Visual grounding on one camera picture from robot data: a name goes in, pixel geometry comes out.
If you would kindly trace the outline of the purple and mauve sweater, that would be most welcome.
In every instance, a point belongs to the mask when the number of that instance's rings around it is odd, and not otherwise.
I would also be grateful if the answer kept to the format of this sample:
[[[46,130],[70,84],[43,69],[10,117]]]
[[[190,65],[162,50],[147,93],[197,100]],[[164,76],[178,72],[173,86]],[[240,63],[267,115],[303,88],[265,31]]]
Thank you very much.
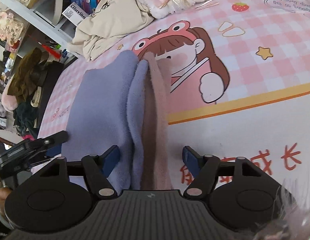
[[[60,155],[79,161],[116,145],[118,164],[109,175],[116,191],[169,190],[167,156],[168,61],[126,50],[104,68],[83,75],[68,110]]]

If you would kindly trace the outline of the pink checkered cartoon table mat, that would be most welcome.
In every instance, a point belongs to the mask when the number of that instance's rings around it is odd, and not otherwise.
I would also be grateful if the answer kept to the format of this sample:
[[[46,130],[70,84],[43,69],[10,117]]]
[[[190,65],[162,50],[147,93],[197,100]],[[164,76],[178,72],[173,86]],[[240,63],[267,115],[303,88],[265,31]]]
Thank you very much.
[[[194,177],[190,145],[222,161],[243,156],[294,193],[310,194],[310,0],[216,0],[156,20],[60,76],[39,130],[65,130],[83,75],[126,50],[168,61],[171,189]]]

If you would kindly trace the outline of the white and wood bookshelf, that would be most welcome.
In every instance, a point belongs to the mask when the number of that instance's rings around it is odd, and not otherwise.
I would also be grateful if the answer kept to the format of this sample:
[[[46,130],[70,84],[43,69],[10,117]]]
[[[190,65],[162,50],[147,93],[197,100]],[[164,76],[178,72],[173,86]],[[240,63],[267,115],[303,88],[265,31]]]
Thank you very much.
[[[70,43],[74,39],[77,26],[65,18],[62,12],[73,2],[82,9],[80,3],[86,1],[88,0],[39,0],[30,9],[17,0],[0,0],[21,18],[76,57],[80,56],[79,50],[71,49]]]

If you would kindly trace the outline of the cream beige crumpled garment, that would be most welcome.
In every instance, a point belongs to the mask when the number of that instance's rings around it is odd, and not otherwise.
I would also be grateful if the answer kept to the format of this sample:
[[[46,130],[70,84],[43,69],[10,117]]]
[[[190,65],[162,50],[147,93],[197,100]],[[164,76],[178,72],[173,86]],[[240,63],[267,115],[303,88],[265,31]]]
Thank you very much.
[[[137,0],[100,0],[95,11],[76,27],[67,49],[93,61],[153,21],[149,9]]]

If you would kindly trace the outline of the white barcode box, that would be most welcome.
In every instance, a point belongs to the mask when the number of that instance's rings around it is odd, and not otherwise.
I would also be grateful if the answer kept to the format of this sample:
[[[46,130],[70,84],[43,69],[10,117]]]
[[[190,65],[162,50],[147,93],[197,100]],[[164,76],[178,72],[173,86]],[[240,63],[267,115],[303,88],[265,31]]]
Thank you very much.
[[[73,25],[78,26],[88,14],[81,9],[75,2],[71,3],[63,12],[62,15],[67,18]]]

